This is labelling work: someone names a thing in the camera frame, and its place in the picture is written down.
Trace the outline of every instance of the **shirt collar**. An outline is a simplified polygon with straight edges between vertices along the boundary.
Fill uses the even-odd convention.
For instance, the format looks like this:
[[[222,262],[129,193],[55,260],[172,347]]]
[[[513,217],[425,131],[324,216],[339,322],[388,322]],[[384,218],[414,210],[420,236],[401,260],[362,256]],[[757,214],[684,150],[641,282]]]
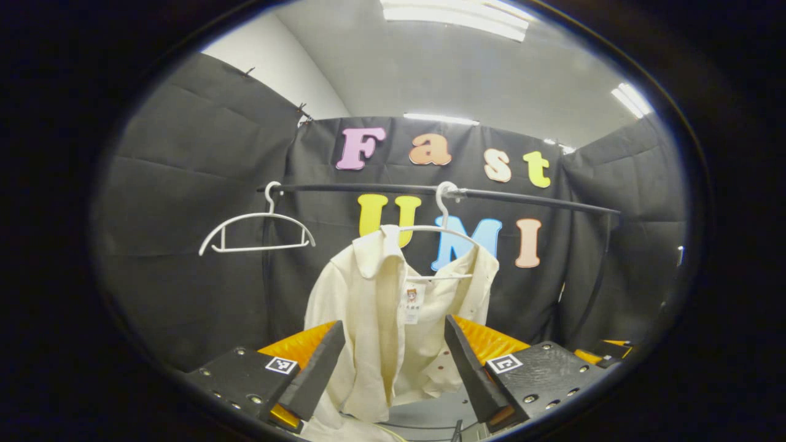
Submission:
[[[360,275],[366,279],[374,278],[389,257],[404,261],[399,247],[399,226],[393,224],[381,226],[378,231],[355,239],[352,248]]]
[[[374,233],[367,234],[352,241],[352,248],[355,254],[355,260],[358,263],[360,275],[366,279],[372,279],[379,272],[382,263],[387,258],[394,257],[397,260],[406,262],[401,248],[399,247],[399,233],[400,227],[395,224],[387,224],[381,226],[380,229]],[[466,271],[467,266],[474,255],[476,257],[475,273],[490,275],[491,278],[497,273],[499,269],[499,262],[483,247],[473,246],[472,250],[458,260],[454,260],[447,264],[439,273],[450,271]]]

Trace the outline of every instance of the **clothing tag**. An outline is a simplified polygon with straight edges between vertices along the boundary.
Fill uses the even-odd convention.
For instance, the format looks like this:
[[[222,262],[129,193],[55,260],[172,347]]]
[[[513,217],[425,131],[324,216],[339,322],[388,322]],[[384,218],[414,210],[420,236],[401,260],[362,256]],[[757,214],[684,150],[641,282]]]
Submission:
[[[426,296],[426,285],[418,282],[404,283],[404,323],[417,324],[421,317],[423,298]]]

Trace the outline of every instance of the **black clothing rail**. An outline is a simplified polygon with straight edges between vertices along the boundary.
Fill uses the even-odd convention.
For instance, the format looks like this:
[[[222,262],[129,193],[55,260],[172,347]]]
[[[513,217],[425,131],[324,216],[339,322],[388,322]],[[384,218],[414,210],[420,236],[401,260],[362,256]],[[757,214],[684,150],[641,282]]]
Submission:
[[[380,192],[380,193],[416,193],[420,195],[436,195],[437,186],[409,186],[403,184],[282,184],[273,186],[274,192]],[[257,192],[264,192],[265,188],[260,187]],[[553,208],[566,208],[579,212],[597,213],[601,215],[615,215],[621,217],[619,210],[605,207],[598,207],[589,204],[575,203],[572,201],[555,200],[552,198],[533,197],[531,195],[520,195],[518,193],[494,192],[490,190],[462,189],[458,191],[446,191],[446,198],[468,197],[484,198],[487,200],[508,201],[513,203],[534,204]]]

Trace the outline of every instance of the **hook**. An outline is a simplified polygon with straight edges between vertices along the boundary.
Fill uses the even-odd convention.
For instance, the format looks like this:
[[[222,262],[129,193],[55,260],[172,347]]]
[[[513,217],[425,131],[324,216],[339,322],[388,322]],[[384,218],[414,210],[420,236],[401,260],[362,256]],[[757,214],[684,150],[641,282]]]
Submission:
[[[274,203],[273,198],[270,197],[270,188],[280,185],[281,183],[278,181],[271,181],[267,183],[267,186],[265,186],[265,199],[268,203],[270,203],[270,210],[267,213],[273,213],[273,210],[276,208],[276,203]]]
[[[458,186],[453,184],[450,181],[443,181],[437,186],[437,207],[443,213],[443,229],[447,229],[447,207],[445,207],[445,203],[442,202],[443,193],[447,192],[455,192],[458,190]]]

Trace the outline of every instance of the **clothes hanger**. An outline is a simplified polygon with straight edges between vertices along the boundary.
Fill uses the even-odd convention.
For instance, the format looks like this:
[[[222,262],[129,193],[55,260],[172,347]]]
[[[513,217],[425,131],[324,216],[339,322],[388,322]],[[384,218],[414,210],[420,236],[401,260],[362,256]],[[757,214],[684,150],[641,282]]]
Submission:
[[[199,256],[202,256],[204,253],[205,248],[207,248],[208,243],[210,240],[219,232],[221,231],[221,248],[216,247],[215,245],[211,245],[213,250],[218,253],[229,253],[229,252],[257,252],[261,250],[281,250],[281,249],[294,249],[297,247],[305,247],[311,244],[311,247],[316,247],[317,242],[314,241],[314,237],[311,235],[311,232],[308,231],[306,226],[303,225],[300,221],[294,218],[290,218],[284,215],[278,215],[273,213],[273,210],[276,207],[276,204],[273,202],[273,198],[270,197],[270,189],[273,186],[280,186],[281,183],[278,181],[271,181],[268,183],[267,187],[265,187],[265,199],[268,203],[270,203],[270,210],[267,213],[248,213],[246,215],[235,216],[234,218],[228,219],[223,223],[219,224],[218,227],[213,229],[213,231],[208,235],[207,238],[202,241],[202,247],[199,249]],[[240,219],[246,218],[279,218],[279,219],[286,219],[288,221],[292,221],[293,223],[300,226],[303,231],[300,232],[300,244],[287,244],[287,245],[268,245],[264,247],[240,247],[236,249],[227,249],[226,248],[226,227],[229,226],[231,223],[238,221]]]
[[[437,186],[437,207],[443,214],[443,221],[441,227],[435,226],[408,226],[402,227],[399,229],[401,232],[407,231],[427,231],[427,232],[439,232],[441,234],[452,234],[458,236],[459,238],[464,238],[467,241],[470,241],[472,244],[482,247],[479,242],[475,241],[474,239],[470,238],[465,234],[461,234],[455,230],[450,230],[447,228],[447,220],[448,220],[448,212],[447,207],[445,207],[445,203],[443,203],[442,198],[445,192],[457,192],[459,189],[458,187],[450,181],[444,181]],[[466,279],[471,278],[471,274],[449,274],[447,276],[408,276],[406,278],[407,281],[435,281],[440,279]]]

